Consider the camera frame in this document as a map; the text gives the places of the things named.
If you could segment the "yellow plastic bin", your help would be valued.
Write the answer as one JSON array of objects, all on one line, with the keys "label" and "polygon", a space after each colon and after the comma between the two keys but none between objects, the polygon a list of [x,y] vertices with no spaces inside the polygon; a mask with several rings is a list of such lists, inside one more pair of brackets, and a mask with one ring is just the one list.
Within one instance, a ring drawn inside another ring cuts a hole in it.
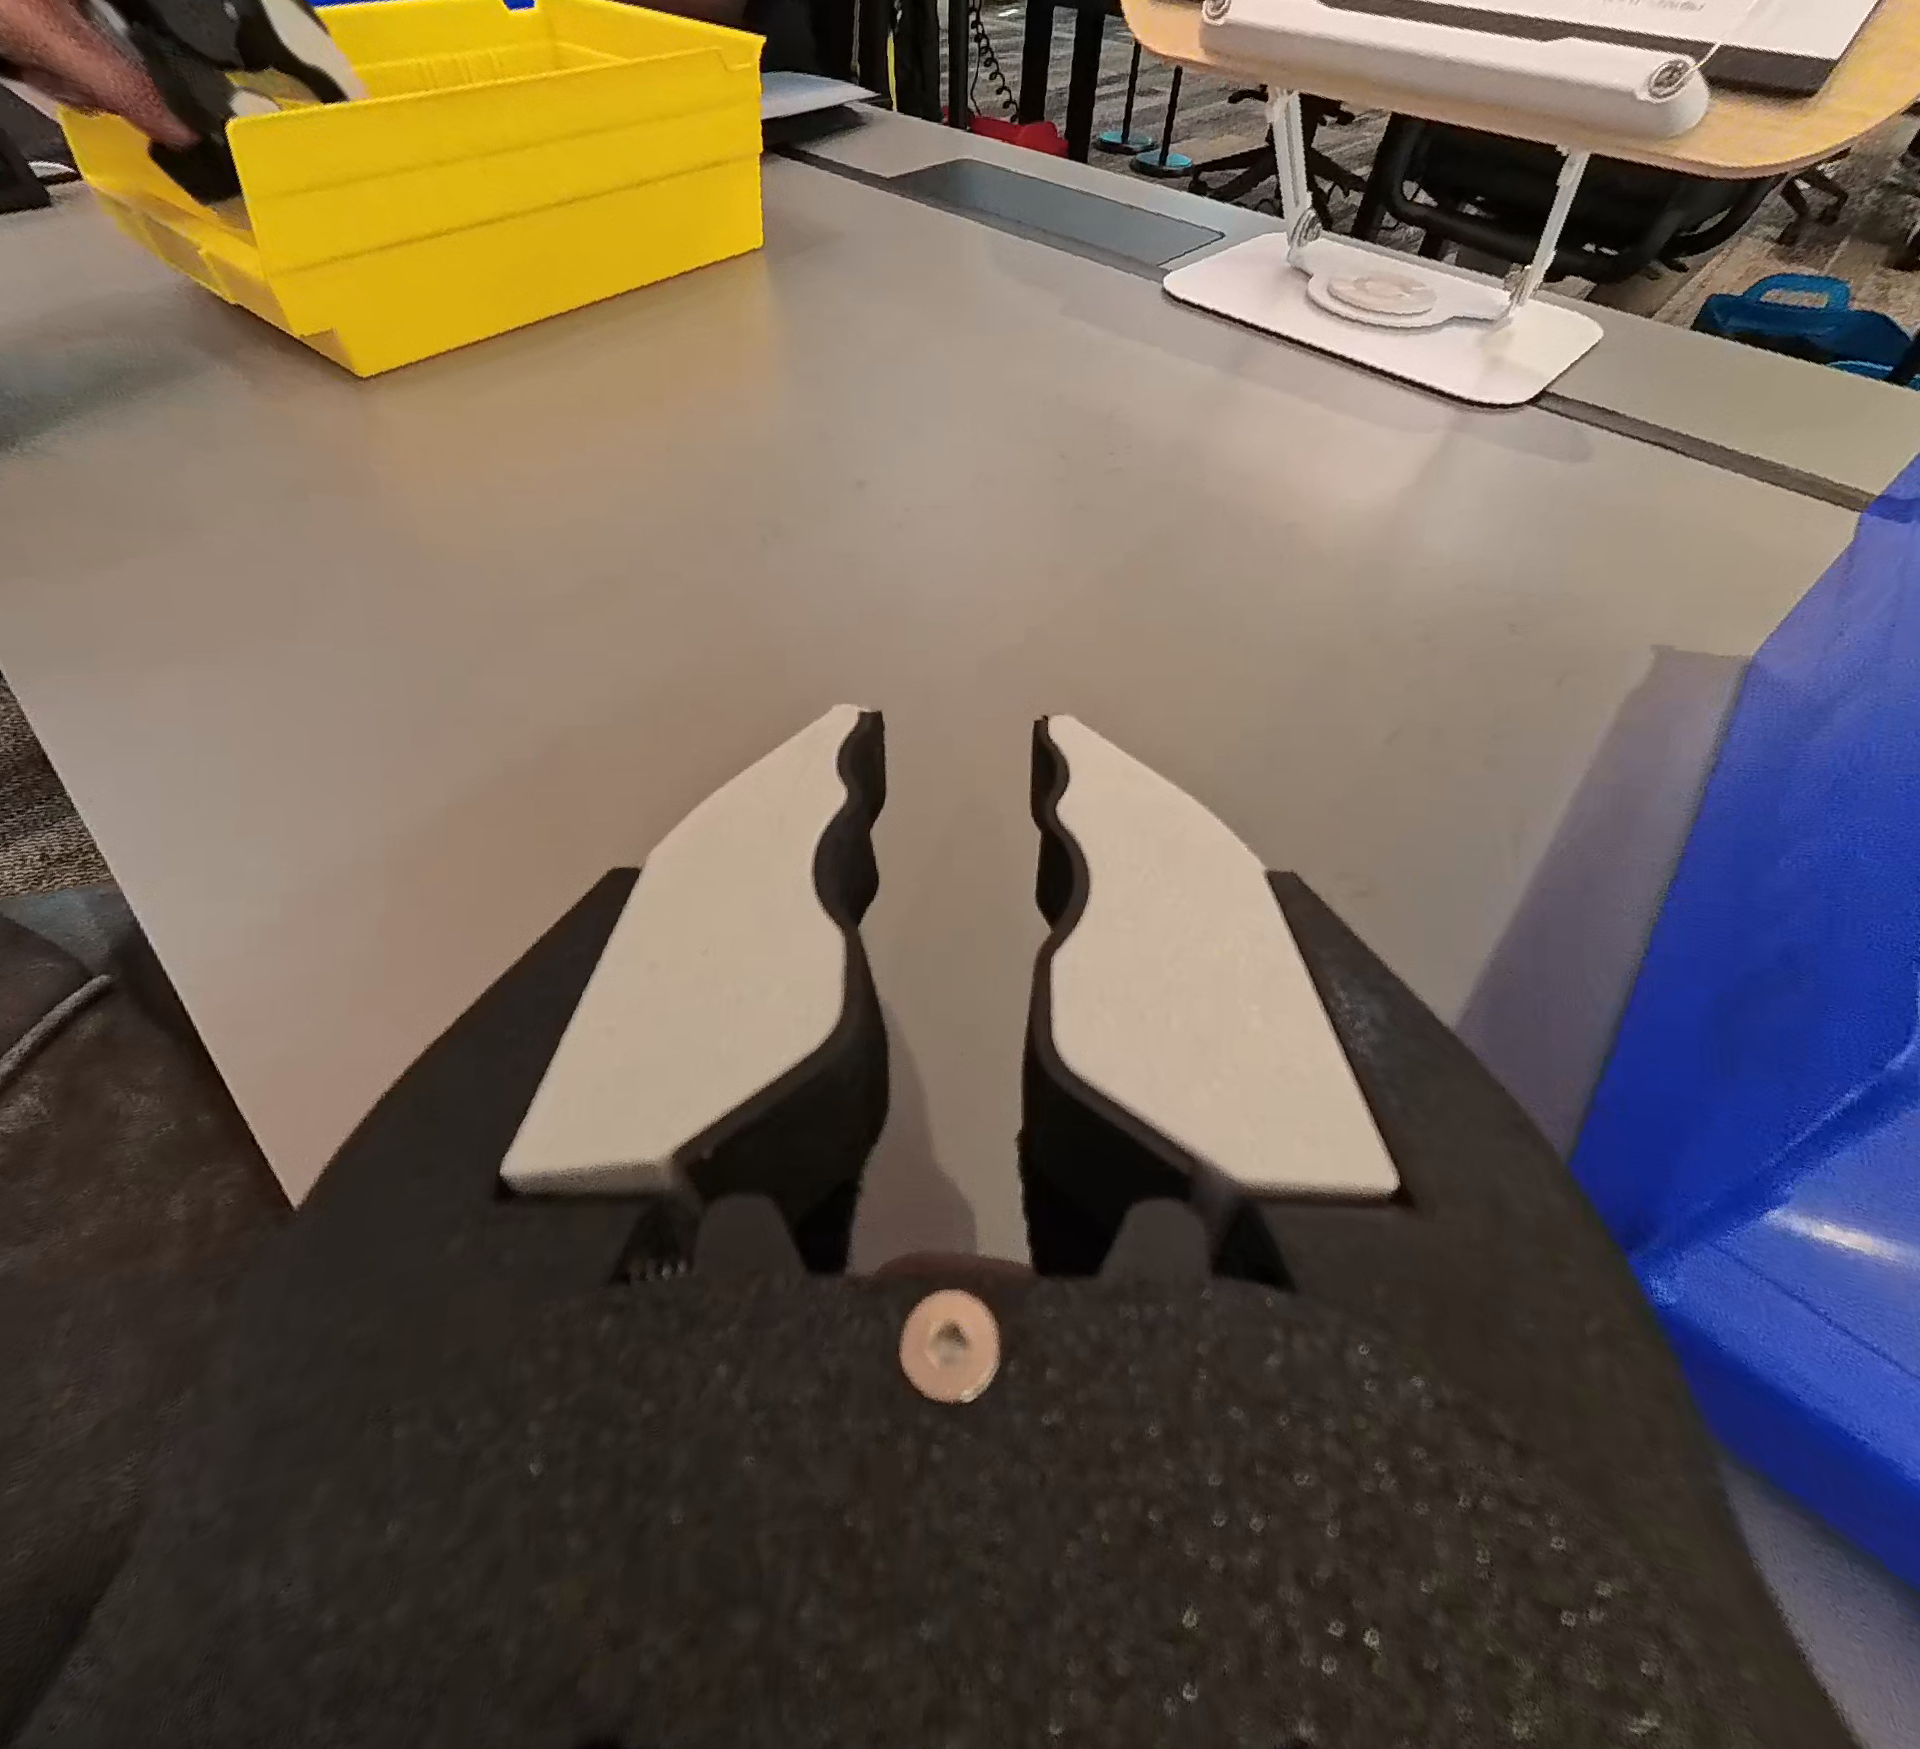
[{"label": "yellow plastic bin", "polygon": [[237,203],[119,118],[60,129],[132,241],[326,362],[384,374],[763,248],[759,36],[606,0],[320,22],[366,99],[237,119]]}]

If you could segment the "black office chair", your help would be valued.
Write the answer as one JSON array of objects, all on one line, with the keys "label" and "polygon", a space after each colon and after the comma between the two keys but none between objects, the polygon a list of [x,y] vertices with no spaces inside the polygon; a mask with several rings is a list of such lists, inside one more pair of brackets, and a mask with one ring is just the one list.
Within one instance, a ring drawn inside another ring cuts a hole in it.
[{"label": "black office chair", "polygon": [[[1328,210],[1335,193],[1363,196],[1366,191],[1366,177],[1333,160],[1333,155],[1317,147],[1321,127],[1347,127],[1355,119],[1359,113],[1347,104],[1303,99],[1303,122],[1307,142],[1307,193],[1321,210]],[[1258,150],[1195,160],[1195,172],[1186,175],[1186,193],[1220,200],[1224,206],[1264,206],[1271,213],[1279,213],[1275,134],[1268,129]]]},{"label": "black office chair", "polygon": [[[1541,245],[1565,155],[1516,135],[1391,118],[1366,182],[1351,239],[1377,241],[1386,226],[1423,233],[1423,256],[1450,248],[1525,262]],[[1550,278],[1617,286],[1653,268],[1682,268],[1746,227],[1781,177],[1690,177],[1590,155],[1559,226]]]}]

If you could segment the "blue bag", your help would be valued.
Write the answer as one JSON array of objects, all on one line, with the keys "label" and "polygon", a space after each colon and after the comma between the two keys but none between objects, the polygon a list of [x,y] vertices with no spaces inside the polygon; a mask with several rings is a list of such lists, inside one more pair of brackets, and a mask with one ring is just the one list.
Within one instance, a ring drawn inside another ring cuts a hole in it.
[{"label": "blue bag", "polygon": [[1743,293],[1709,294],[1692,331],[1866,381],[1917,387],[1917,331],[1859,307],[1854,288],[1836,275],[1769,271]]}]

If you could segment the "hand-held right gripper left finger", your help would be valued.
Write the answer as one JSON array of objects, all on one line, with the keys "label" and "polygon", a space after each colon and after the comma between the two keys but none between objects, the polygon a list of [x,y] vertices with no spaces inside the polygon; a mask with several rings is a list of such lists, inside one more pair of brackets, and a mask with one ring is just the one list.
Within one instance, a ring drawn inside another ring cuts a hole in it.
[{"label": "hand-held right gripper left finger", "polygon": [[888,1113],[861,926],[887,721],[833,703],[646,856],[500,1169],[516,1197],[640,1199],[693,1232],[767,1199],[814,1271],[851,1261]]}]

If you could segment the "person's left hand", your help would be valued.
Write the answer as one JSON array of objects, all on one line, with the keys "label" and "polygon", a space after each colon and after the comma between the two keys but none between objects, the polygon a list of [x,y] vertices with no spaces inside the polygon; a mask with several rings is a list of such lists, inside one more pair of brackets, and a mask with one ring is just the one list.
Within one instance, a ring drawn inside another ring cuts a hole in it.
[{"label": "person's left hand", "polygon": [[200,142],[163,102],[146,67],[93,22],[82,0],[4,0],[4,64],[17,82],[68,109],[116,113],[160,147]]}]

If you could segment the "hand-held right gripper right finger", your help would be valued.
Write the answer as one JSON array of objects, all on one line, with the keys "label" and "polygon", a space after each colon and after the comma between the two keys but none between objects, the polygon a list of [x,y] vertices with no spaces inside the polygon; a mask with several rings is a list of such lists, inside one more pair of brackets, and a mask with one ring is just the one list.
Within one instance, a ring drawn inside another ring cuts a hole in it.
[{"label": "hand-held right gripper right finger", "polygon": [[1038,947],[1022,1209],[1041,1277],[1094,1277],[1171,1204],[1228,1277],[1286,1277],[1268,1209],[1391,1209],[1401,1164],[1258,851],[1074,713],[1031,735]]}]

